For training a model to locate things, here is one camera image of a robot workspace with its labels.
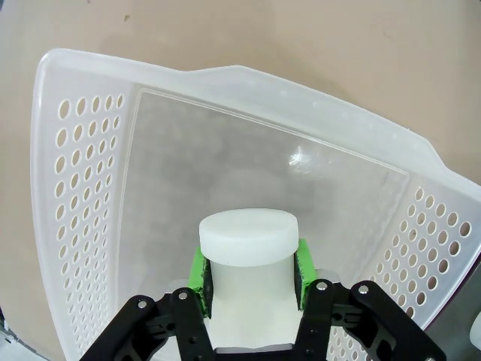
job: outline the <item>plastic basket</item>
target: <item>plastic basket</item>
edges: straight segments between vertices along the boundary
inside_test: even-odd
[[[424,139],[359,107],[240,66],[175,71],[52,50],[32,111],[32,203],[67,359],[118,307],[186,278],[198,223],[293,213],[317,267],[371,279],[426,327],[480,251],[481,189]],[[329,359],[365,359],[333,328]]]

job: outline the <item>white cylindrical container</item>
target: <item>white cylindrical container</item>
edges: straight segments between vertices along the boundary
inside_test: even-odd
[[[199,234],[213,277],[213,347],[293,343],[302,315],[294,289],[296,218],[271,209],[226,211],[202,220]]]

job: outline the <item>table surface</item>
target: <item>table surface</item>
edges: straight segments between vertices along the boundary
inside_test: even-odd
[[[245,65],[321,90],[426,137],[481,184],[481,2],[6,0],[0,11],[0,305],[63,359],[32,224],[35,69],[54,47],[192,70]]]

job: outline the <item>container lid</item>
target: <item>container lid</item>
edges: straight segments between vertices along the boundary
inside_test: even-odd
[[[267,265],[298,249],[298,221],[285,211],[235,209],[204,218],[199,225],[201,250],[221,265]]]

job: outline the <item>bolt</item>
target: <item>bolt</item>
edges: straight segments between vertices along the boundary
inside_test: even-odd
[[[328,289],[328,284],[326,282],[319,282],[317,285],[316,285],[316,288],[319,290],[319,291],[326,291]]]
[[[364,284],[359,287],[359,293],[361,293],[362,295],[365,295],[366,293],[368,293],[368,291],[369,291],[368,286],[365,286]]]

